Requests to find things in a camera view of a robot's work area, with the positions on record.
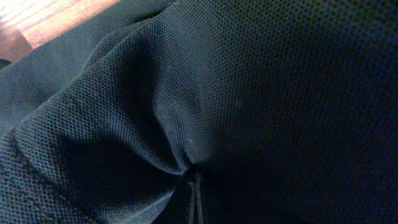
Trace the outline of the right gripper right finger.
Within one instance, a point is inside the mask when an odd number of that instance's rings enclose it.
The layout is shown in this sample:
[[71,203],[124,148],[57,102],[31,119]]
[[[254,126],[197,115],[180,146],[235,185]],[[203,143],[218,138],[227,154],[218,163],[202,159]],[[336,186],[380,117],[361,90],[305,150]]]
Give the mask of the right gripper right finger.
[[198,224],[204,224],[203,207],[201,202],[201,174],[196,173],[195,176],[195,201],[197,206]]

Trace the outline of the black polo shirt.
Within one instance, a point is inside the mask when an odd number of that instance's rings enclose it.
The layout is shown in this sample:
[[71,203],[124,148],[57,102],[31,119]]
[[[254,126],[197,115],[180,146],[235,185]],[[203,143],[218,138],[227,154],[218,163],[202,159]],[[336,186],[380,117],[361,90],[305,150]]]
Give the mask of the black polo shirt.
[[1,70],[2,223],[397,222],[397,2],[121,1]]

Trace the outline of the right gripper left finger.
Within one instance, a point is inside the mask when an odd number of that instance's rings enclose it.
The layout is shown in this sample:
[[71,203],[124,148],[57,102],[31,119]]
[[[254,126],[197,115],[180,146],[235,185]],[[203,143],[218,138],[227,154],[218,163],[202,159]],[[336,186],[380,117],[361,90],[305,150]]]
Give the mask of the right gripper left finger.
[[194,224],[195,223],[195,204],[196,204],[196,186],[194,182],[188,183],[191,188],[191,197],[190,197],[190,207],[189,207],[189,216],[188,216],[188,223]]

